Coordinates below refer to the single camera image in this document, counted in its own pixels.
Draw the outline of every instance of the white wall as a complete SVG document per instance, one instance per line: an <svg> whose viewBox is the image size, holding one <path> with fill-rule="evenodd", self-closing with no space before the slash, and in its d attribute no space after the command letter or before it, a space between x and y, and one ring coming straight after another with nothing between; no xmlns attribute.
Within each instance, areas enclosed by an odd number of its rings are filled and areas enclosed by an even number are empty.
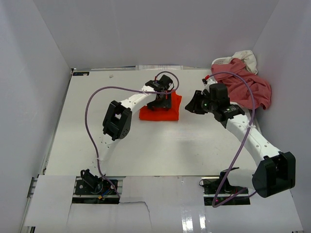
<svg viewBox="0 0 311 233"><path fill-rule="evenodd" d="M280 0L254 53L259 75L272 87L272 105L258 112L262 133L296 157L292 195L305 232L311 232L311 2Z"/></svg>
<svg viewBox="0 0 311 233"><path fill-rule="evenodd" d="M209 67L253 48L278 0L34 0L70 67Z"/></svg>
<svg viewBox="0 0 311 233"><path fill-rule="evenodd" d="M70 69L32 0L0 0L0 232L19 231Z"/></svg>

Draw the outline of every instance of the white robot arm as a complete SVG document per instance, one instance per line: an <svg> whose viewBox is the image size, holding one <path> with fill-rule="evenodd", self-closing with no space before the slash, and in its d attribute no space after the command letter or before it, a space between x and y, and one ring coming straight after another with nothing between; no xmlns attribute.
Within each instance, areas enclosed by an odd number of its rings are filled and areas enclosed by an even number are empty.
<svg viewBox="0 0 311 233"><path fill-rule="evenodd" d="M232 169L227 177L230 186L255 189L264 198L294 187L295 157L290 152L282 153L255 126L249 126L244 111L230 103L224 84L207 81L205 89L195 91L185 109L196 114L213 113L215 119L241 142L247 129L251 128L244 147L253 157L257 169Z"/></svg>
<svg viewBox="0 0 311 233"><path fill-rule="evenodd" d="M167 91L172 80L162 76L159 81L149 81L141 91ZM132 114L146 104L161 100L159 94L139 93L121 102L112 101L103 122L103 143L99 156L102 173L105 174L109 159L118 142L126 137L131 126ZM266 198L287 190L295 185L295 157L290 153L282 153L269 143L253 126L249 126L248 118L238 106L230 103L227 87L222 83L208 83L203 91L195 91L186 110L196 114L213 113L215 119L243 140L247 128L251 127L244 144L253 157L257 169L232 169L227 177L231 186L252 188Z"/></svg>
<svg viewBox="0 0 311 233"><path fill-rule="evenodd" d="M99 161L103 174L107 172L107 167L111 155L120 142L130 131L132 115L145 105L157 105L165 99L163 94L150 94L147 92L166 92L170 89L173 81L163 75L158 81L149 81L141 89L142 93L134 94L121 102L112 101L108 107L103 122L103 141L100 150Z"/></svg>
<svg viewBox="0 0 311 233"><path fill-rule="evenodd" d="M152 87L150 86L144 86L141 91L155 91ZM122 100L120 102L120 105L127 109L128 111L131 111L131 115L137 112L139 109L141 109L143 106L146 104L155 101L156 99L156 94L147 94L147 93L138 93L135 95L132 95L131 97L127 98L126 100ZM122 115L121 114L116 114L114 117L117 119L121 120ZM107 167L109 160L111 158L111 155L116 147L116 145L120 142L122 138L124 138L128 132L129 128L124 129L124 131L121 133L121 137L118 136L118 138L112 137L110 134L106 133L104 131L104 136L103 136L103 143L102 143L102 148L100 150L100 164L101 164L101 170L103 174L106 174L107 172Z"/></svg>

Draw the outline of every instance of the towel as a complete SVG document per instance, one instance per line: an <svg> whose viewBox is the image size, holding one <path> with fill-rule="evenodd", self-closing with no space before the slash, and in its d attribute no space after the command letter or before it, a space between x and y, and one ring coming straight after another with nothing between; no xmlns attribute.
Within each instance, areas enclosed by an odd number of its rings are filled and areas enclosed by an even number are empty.
<svg viewBox="0 0 311 233"><path fill-rule="evenodd" d="M238 58L233 58L229 64L212 65L212 73L230 71L240 75L250 86L255 108L262 106L264 110L271 104L271 87L268 81L245 69L246 65ZM228 87L230 101L237 102L245 108L252 109L252 99L245 84L231 74L215 75L216 81L224 83Z"/></svg>

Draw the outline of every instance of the cable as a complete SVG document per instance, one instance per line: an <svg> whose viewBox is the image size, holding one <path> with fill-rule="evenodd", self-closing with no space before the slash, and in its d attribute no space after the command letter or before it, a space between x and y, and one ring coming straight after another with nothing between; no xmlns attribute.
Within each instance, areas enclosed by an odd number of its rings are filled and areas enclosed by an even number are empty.
<svg viewBox="0 0 311 233"><path fill-rule="evenodd" d="M101 196L103 197L103 196L105 196L109 192L110 192L110 189L107 189Z"/></svg>
<svg viewBox="0 0 311 233"><path fill-rule="evenodd" d="M226 199L230 198L233 194L235 194L235 193L237 193L237 192L238 192L238 188L236 188L235 190L233 190L233 191L231 192L230 196L227 197Z"/></svg>
<svg viewBox="0 0 311 233"><path fill-rule="evenodd" d="M102 87L102 88L99 88L98 90L96 90L91 96L90 98L88 99L88 102L86 104L86 111L85 111L85 117L84 117L84 123L85 123L85 126L86 126L86 132L89 136L89 138L91 139L91 142L95 148L95 152L96 152L96 158L97 158L97 168L98 168L98 172L99 174L101 175L101 177L103 179L105 179L106 181L108 181L111 186L113 187L113 189L115 190L116 194L118 195L118 197L120 198L120 194L118 193L115 185L102 173L101 171L101 167L100 167L100 161L99 161L99 152L98 152L98 148L96 146L96 143L89 131L89 128L88 128L88 123L87 123L87 113L88 113L88 108L89 108L89 105L93 99L93 97L100 91L102 90L105 90L105 89L119 89L119 90L123 90L123 91L131 91L131 92L136 92L136 93L146 93L146 94L162 94L162 95L168 95L168 94L171 94L173 92L175 92L178 88L179 88L179 79L177 78L177 76L175 74L173 74L172 72L169 72L169 71L162 71L160 73L158 73L156 76L155 76L155 79L160 75L160 74L163 74L163 73L168 73L168 74L171 74L174 76L174 78L176 78L176 81L177 81L177 87L175 90L172 90L170 92L155 92L155 91L140 91L140 90L133 90L133 89L128 89L128 88L124 88L124 87L119 87L119 86L105 86L105 87Z"/></svg>
<svg viewBox="0 0 311 233"><path fill-rule="evenodd" d="M202 180L199 181L199 185L200 185L201 187L205 187L205 186L206 186L206 184L204 184L204 181L207 181L207 182L209 182L210 184L212 183L212 181L210 181L210 180L208 180L208 179L202 179Z"/></svg>
<svg viewBox="0 0 311 233"><path fill-rule="evenodd" d="M99 194L101 191L102 191L102 189L103 189L103 183L99 183L98 185L97 185L97 187L96 188L98 188L99 187L99 185L102 185L100 188L99 188L99 191L97 192L97 193L95 193L95 192L90 192L91 194Z"/></svg>
<svg viewBox="0 0 311 233"><path fill-rule="evenodd" d="M249 121L249 126L251 126L252 123L253 123L253 121L254 121L254 118L255 118L255 100L254 100L254 96L253 96L253 92L252 92L251 88L249 87L249 85L247 84L247 82L246 82L241 76L239 76L239 75L237 75L237 74L235 74L235 73L229 72L229 71L223 71L223 72L214 73L214 74L211 74L209 77L215 76L215 75L217 75L217 74L231 74L231 75L233 75L234 77L240 79L240 80L246 85L246 87L247 87L247 89L248 89L248 91L249 91L249 94L250 94L250 96L251 96L251 99L252 99L252 104L253 104L253 106L252 106L252 115L251 115L251 119L250 119L250 121ZM248 137L248 135L249 135L250 130L251 130L251 127L247 128L246 133L245 133L245 136L244 136L244 138L243 138L243 140L242 140L242 142L241 142L241 145L240 145L240 147L239 147L239 149L238 149L236 155L234 156L234 158L233 158L233 160L232 160L232 162L231 162L231 164L230 164L228 170L226 171L226 173L225 173L225 175L224 175L222 181L220 182L220 184L219 184L219 186L218 186L218 188L217 188L216 194L215 194L214 199L213 199L213 202L212 202L212 206L213 206L214 208L217 208L217 207L219 207L219 206L225 204L226 202L228 202L228 201L230 201L231 199L235 198L237 195L239 195L240 193L244 192L244 191L247 189L247 188L243 188L243 189L241 189L239 192L237 192L236 194L234 194L233 196L231 196L231 197L227 198L226 200L222 201L221 203L215 205L216 199L217 199L217 197L218 197L218 194L220 193L220 190L221 190L221 188L223 187L223 185L224 185L224 183L225 183L225 180L226 180L227 177L228 177L229 172L230 172L231 169L233 168L234 163L236 162L236 160L237 160L237 158L238 158L238 156L239 156L241 150L243 149L244 144L245 144L245 142L246 142L246 139L247 139L247 137ZM248 198L252 197L252 196L255 195L255 194L256 194L256 191L255 191L254 193L252 193L251 195L249 195Z"/></svg>

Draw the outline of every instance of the orange fabric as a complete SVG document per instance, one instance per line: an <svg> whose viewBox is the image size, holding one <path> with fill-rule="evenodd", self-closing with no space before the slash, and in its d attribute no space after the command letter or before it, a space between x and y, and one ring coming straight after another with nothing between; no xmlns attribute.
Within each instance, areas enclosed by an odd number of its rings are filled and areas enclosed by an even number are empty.
<svg viewBox="0 0 311 233"><path fill-rule="evenodd" d="M240 75L250 86L255 100L255 108L262 106L264 110L271 104L271 87L268 81L245 69L246 65L238 58L232 59L229 64L212 65L212 73L230 71ZM245 108L252 109L252 100L244 83L231 74L217 74L215 79L228 87L230 101L237 102Z"/></svg>
<svg viewBox="0 0 311 233"><path fill-rule="evenodd" d="M180 102L181 96L177 95L176 92L173 92L171 109L156 108L150 110L147 106L143 106L139 111L139 119L149 121L177 121L179 120Z"/></svg>

